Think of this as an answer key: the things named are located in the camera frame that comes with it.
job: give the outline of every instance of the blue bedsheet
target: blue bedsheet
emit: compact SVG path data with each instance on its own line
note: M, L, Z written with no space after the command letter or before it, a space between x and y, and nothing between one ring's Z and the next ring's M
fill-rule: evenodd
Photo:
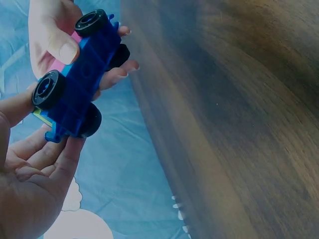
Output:
M119 19L117 0L75 2L84 13L103 8ZM1 98L25 90L36 80L28 52L28 5L25 0L0 1ZM103 115L102 126L87 139L62 212L41 238L189 238L130 80L105 91L96 105ZM28 116L12 129L11 142L40 125Z

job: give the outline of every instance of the black tire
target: black tire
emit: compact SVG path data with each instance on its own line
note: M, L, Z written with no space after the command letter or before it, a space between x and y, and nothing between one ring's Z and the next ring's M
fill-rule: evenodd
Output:
M120 67L128 60L130 57L130 51L128 47L125 44L120 44L119 48L116 50L114 56L110 60L110 63L108 65L108 69L106 71L109 71L115 67Z
M75 31L81 37L88 37L103 28L108 21L105 11L97 9L82 16L75 24Z
M101 123L101 112L93 103L90 103L88 110L85 114L85 119L80 126L78 137L88 138L92 136L99 129Z
M48 111L63 96L66 78L57 70L45 74L38 82L32 95L32 104L43 111Z

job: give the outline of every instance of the toy car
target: toy car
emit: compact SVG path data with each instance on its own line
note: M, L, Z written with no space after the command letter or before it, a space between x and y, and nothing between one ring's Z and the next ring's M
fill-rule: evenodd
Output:
M91 103L105 71L120 67L130 56L121 44L119 23L111 23L98 9L82 16L72 38L80 55L70 64L55 60L50 71L39 79L32 95L33 114L51 127L47 141L59 143L65 135L90 137L101 125L102 115Z

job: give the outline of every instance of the hand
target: hand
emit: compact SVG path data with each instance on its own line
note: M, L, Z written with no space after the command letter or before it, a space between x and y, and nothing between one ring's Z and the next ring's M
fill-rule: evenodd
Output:
M79 46L71 38L77 20L82 16L81 9L72 0L30 0L29 8L29 42L30 58L34 74L37 78L48 72L55 59L64 64L70 64L79 55ZM130 34L126 26L119 28L119 35ZM128 73L139 68L137 61L128 60L120 68L114 68L105 73L100 89L112 87Z
M8 147L10 128L32 110L33 87L0 101L0 238L34 239L59 215L74 177L84 139L55 144L47 126Z

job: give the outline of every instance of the wooden surface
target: wooden surface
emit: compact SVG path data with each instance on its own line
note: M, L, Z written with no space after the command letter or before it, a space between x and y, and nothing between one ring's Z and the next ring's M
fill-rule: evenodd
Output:
M192 238L319 238L318 2L122 0L122 24Z

